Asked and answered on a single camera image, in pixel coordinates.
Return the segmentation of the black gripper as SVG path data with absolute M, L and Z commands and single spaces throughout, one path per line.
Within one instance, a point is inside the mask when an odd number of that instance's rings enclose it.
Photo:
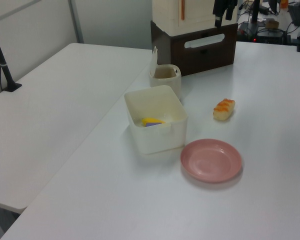
M 225 19 L 230 21 L 233 17 L 233 11 L 238 4 L 238 0 L 215 0 L 213 14 L 215 16 L 215 27 L 221 27 L 223 19 L 223 10 L 226 10 Z

